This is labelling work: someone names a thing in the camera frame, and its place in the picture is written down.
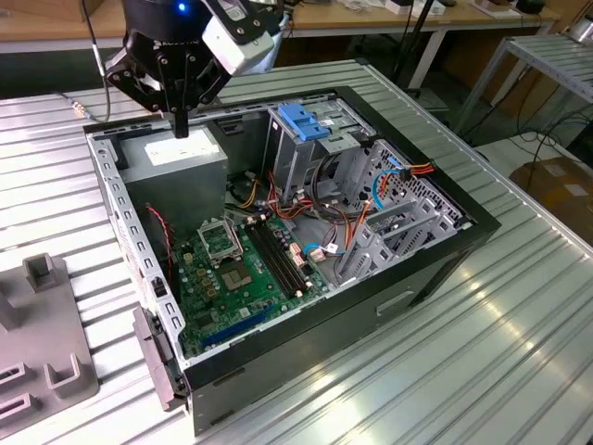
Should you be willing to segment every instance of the connector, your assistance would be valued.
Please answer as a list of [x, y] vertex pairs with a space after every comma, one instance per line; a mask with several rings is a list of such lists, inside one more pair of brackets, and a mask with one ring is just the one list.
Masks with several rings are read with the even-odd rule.
[[322, 262], [325, 261], [325, 254], [320, 248], [315, 248], [309, 252], [309, 258], [311, 258], [313, 262]]
[[404, 183], [406, 183], [407, 181], [409, 181], [411, 179], [411, 170], [410, 169], [404, 169], [402, 171], [399, 172], [399, 179], [401, 179]]

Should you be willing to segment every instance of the metal bracket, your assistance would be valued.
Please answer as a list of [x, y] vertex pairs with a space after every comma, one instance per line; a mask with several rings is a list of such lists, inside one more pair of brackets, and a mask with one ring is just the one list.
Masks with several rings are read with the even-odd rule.
[[155, 384], [155, 391], [164, 411], [170, 412], [185, 404], [188, 392], [181, 374], [173, 371], [174, 354], [157, 317], [149, 311], [133, 311], [133, 331], [140, 342], [148, 372]]

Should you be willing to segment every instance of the gray table surface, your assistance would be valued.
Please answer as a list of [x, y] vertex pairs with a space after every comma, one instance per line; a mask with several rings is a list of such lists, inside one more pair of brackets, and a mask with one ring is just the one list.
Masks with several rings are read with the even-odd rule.
[[[223, 102], [350, 85], [502, 227], [422, 305], [210, 429], [204, 443], [578, 443], [593, 432], [591, 249], [383, 76], [355, 61], [233, 79]], [[74, 94], [101, 115], [99, 90]], [[144, 114], [114, 93], [114, 118]], [[0, 268], [63, 256], [99, 393], [3, 442], [189, 444], [132, 332], [137, 297], [79, 119], [55, 95], [0, 102]]]

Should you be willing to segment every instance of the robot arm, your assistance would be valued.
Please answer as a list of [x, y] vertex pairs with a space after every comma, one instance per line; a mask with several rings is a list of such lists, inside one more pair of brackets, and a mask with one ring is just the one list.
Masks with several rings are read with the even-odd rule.
[[187, 137], [188, 118], [232, 76], [272, 49], [280, 15], [247, 0], [123, 0], [123, 48], [106, 64], [107, 79]]

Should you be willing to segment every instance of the chip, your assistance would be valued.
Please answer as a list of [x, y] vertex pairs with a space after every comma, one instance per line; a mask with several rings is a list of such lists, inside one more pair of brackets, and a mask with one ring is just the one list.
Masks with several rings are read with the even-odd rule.
[[204, 315], [200, 315], [199, 317], [197, 317], [197, 324], [200, 327], [206, 327], [210, 324], [214, 323], [214, 319], [212, 318], [212, 314], [211, 313], [206, 313]]
[[253, 283], [251, 273], [242, 261], [235, 261], [221, 266], [220, 274], [222, 281], [229, 290], [236, 290], [240, 287]]

